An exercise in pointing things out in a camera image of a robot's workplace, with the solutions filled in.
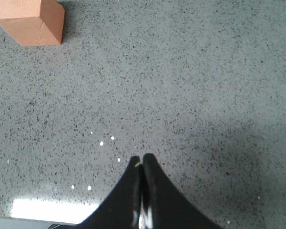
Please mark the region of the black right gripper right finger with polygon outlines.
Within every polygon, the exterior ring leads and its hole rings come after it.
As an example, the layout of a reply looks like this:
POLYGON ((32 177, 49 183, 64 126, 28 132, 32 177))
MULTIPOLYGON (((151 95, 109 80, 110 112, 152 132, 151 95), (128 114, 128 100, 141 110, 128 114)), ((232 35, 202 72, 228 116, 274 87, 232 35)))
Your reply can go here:
POLYGON ((173 185, 154 154, 143 156, 143 215, 147 229, 219 229, 173 185))

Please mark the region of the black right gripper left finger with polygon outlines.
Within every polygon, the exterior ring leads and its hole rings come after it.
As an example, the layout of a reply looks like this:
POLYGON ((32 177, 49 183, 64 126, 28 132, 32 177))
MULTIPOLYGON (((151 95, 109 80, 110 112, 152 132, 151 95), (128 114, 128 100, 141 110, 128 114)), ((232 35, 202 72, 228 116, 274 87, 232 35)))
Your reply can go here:
POLYGON ((76 228, 137 229, 141 210, 142 167, 131 157, 121 179, 99 207, 76 228))

